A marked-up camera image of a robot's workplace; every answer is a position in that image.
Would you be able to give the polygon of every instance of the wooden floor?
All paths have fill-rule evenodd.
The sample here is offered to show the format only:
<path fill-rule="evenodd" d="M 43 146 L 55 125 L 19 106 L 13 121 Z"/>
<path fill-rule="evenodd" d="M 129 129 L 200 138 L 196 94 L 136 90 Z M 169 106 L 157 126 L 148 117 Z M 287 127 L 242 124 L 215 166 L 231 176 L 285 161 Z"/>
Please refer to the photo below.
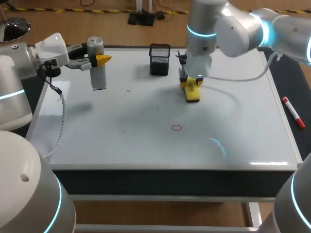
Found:
<path fill-rule="evenodd" d="M 83 0 L 84 4 L 92 0 Z M 280 9 L 309 9 L 310 0 L 232 0 L 244 10 L 267 7 Z M 12 0 L 15 7 L 24 8 L 81 8 L 79 0 Z M 162 8 L 154 0 L 157 10 Z M 131 9 L 135 0 L 96 0 L 85 9 Z M 161 4 L 174 10 L 189 10 L 190 0 L 162 0 Z M 100 36 L 109 45 L 149 45 L 165 43 L 184 46 L 186 43 L 187 15 L 174 15 L 169 22 L 155 21 L 153 27 L 127 25 L 128 14 L 91 14 L 76 12 L 20 12 L 7 13 L 8 17 L 24 17 L 32 28 L 19 41 L 34 44 L 52 33 L 59 32 L 68 44 L 86 42 L 90 36 Z M 295 14 L 311 17 L 311 14 Z M 302 66 L 311 84 L 311 68 Z M 151 224 L 151 225 L 199 225 L 199 226 L 247 226 L 241 203 L 204 202 L 112 202 L 75 201 L 77 223 L 93 224 Z M 271 203 L 261 203 L 265 218 L 272 210 Z"/>

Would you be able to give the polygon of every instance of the white cable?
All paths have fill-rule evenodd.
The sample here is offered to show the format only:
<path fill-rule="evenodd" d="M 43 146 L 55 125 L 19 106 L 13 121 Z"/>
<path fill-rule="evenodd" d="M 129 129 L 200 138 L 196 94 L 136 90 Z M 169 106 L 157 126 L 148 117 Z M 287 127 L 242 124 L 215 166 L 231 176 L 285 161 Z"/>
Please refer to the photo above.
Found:
<path fill-rule="evenodd" d="M 60 144 L 60 142 L 62 140 L 63 132 L 64 132 L 65 118 L 66 118 L 66 104 L 65 104 L 64 95 L 60 94 L 59 97 L 62 100 L 62 104 L 63 104 L 62 127 L 60 129 L 59 137 L 58 137 L 58 140 L 57 140 L 57 143 L 56 143 L 54 149 L 50 153 L 48 153 L 46 156 L 44 156 L 43 157 L 44 159 L 49 158 L 51 155 L 53 155 L 55 153 L 55 151 L 57 151 L 57 149 L 59 147 L 59 144 Z"/>
<path fill-rule="evenodd" d="M 220 81 L 229 81 L 229 82 L 249 82 L 249 81 L 254 81 L 254 80 L 257 80 L 257 79 L 260 79 L 263 75 L 265 75 L 265 73 L 267 73 L 268 69 L 269 69 L 269 66 L 271 65 L 272 61 L 273 61 L 273 58 L 275 56 L 280 56 L 280 54 L 278 52 L 273 52 L 268 61 L 267 61 L 267 65 L 265 67 L 265 69 L 263 70 L 263 72 L 255 77 L 255 78 L 251 78 L 251 79 L 227 79 L 227 78 L 219 78 L 219 77 L 213 77 L 213 76 L 208 76 L 206 78 L 209 78 L 209 79 L 215 79 L 215 80 L 220 80 Z"/>

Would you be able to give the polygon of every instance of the yellow block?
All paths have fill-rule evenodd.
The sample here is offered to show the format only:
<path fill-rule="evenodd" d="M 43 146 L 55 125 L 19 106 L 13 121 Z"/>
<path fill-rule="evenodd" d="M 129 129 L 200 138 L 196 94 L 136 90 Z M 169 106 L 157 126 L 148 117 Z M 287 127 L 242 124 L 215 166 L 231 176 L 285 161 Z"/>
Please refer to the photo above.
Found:
<path fill-rule="evenodd" d="M 101 67 L 105 65 L 107 61 L 111 59 L 111 56 L 109 55 L 96 55 L 96 60 L 97 60 L 97 66 Z"/>
<path fill-rule="evenodd" d="M 198 87 L 202 85 L 203 81 L 198 81 Z"/>
<path fill-rule="evenodd" d="M 196 79 L 188 77 L 184 91 L 185 91 L 186 101 L 188 103 L 200 101 L 200 92 L 199 92 L 199 87 L 196 84 Z"/>
<path fill-rule="evenodd" d="M 186 82 L 180 82 L 180 87 L 181 87 L 181 89 L 184 89 L 185 86 L 186 86 Z"/>

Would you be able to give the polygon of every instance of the red circle mark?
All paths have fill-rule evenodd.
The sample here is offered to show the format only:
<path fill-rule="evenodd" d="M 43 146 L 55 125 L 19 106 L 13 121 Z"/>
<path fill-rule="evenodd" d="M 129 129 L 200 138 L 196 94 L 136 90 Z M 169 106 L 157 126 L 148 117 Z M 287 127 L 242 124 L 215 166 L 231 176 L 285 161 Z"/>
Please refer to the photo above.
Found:
<path fill-rule="evenodd" d="M 180 131 L 183 127 L 181 125 L 172 125 L 172 130 Z"/>

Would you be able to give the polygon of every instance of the red marker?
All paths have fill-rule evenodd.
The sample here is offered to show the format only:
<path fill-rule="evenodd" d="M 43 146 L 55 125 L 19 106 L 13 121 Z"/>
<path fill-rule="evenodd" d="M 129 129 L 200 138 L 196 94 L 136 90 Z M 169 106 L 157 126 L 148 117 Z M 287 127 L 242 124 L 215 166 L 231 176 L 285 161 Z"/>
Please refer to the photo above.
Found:
<path fill-rule="evenodd" d="M 299 125 L 299 127 L 301 129 L 304 129 L 306 127 L 305 124 L 302 122 L 301 118 L 299 117 L 298 113 L 296 112 L 296 110 L 294 109 L 294 107 L 292 106 L 292 104 L 290 103 L 288 98 L 286 96 L 284 96 L 282 100 L 285 103 L 285 105 L 287 106 L 287 108 L 290 110 L 292 115 L 294 116 L 294 118 L 295 118 L 297 124 Z"/>

